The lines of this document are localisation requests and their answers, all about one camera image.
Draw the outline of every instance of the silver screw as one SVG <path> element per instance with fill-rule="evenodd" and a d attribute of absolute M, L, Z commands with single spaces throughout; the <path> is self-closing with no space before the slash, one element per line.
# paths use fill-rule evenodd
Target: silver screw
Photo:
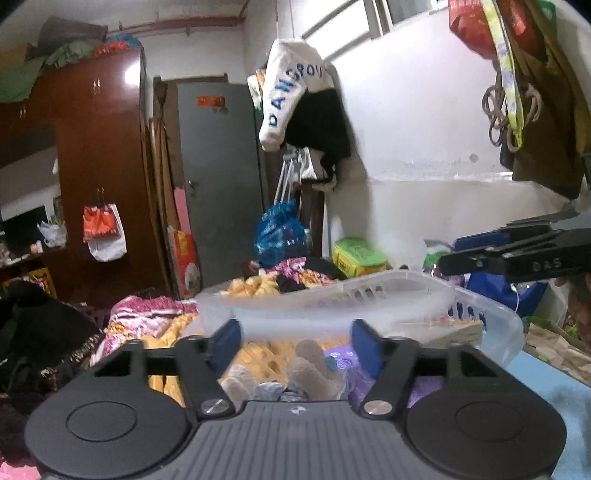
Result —
<path fill-rule="evenodd" d="M 207 415 L 219 415 L 229 408 L 228 402 L 222 398 L 210 398 L 201 404 L 201 411 Z"/>
<path fill-rule="evenodd" d="M 386 415 L 392 411 L 392 405 L 384 400 L 368 401 L 363 409 L 370 415 Z"/>

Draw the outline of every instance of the gray door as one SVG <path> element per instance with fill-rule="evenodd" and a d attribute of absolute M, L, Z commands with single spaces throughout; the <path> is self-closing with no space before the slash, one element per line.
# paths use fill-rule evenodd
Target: gray door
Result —
<path fill-rule="evenodd" d="M 218 96 L 225 108 L 199 106 Z M 178 117 L 191 232 L 205 287 L 242 275 L 263 213 L 258 143 L 246 85 L 179 83 Z"/>

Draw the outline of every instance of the round black disc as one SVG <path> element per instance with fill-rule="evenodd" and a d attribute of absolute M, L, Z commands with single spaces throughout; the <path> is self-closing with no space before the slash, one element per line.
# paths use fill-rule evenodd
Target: round black disc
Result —
<path fill-rule="evenodd" d="M 524 393 L 441 390 L 408 411 L 406 433 L 436 467 L 474 480 L 551 472 L 566 441 L 560 415 Z"/>
<path fill-rule="evenodd" d="M 33 412 L 25 441 L 33 458 L 59 476 L 113 480 L 164 462 L 187 429 L 180 405 L 147 387 L 64 389 Z"/>

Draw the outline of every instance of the brown wooden wardrobe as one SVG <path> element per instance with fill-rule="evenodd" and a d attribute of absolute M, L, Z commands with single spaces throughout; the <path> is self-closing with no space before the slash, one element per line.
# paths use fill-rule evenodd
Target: brown wooden wardrobe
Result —
<path fill-rule="evenodd" d="M 50 70 L 29 99 L 0 105 L 0 155 L 25 156 L 52 135 L 57 145 L 68 242 L 46 263 L 60 300 L 110 307 L 143 288 L 165 286 L 159 260 L 164 246 L 144 175 L 143 110 L 140 49 Z M 97 262 L 82 241 L 83 208 L 97 203 L 97 189 L 117 205 L 127 243 L 123 258 L 106 263 Z"/>

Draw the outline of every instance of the brown cord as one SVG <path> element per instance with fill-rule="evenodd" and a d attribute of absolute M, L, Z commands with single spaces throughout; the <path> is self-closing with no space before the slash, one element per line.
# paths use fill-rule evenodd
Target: brown cord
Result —
<path fill-rule="evenodd" d="M 527 91 L 525 97 L 531 99 L 530 111 L 525 119 L 524 126 L 530 122 L 537 122 L 542 113 L 544 102 L 539 91 L 530 83 L 527 84 Z M 488 87 L 482 98 L 482 111 L 488 117 L 490 127 L 488 129 L 488 137 L 495 147 L 500 147 L 503 143 L 503 131 L 507 131 L 506 143 L 507 148 L 511 153 L 516 153 L 521 147 L 517 147 L 513 141 L 513 132 L 509 127 L 509 116 L 505 113 L 503 104 L 505 103 L 505 89 L 502 85 L 502 77 L 499 69 L 496 69 L 495 84 Z M 493 137 L 493 130 L 499 131 L 499 137 Z"/>

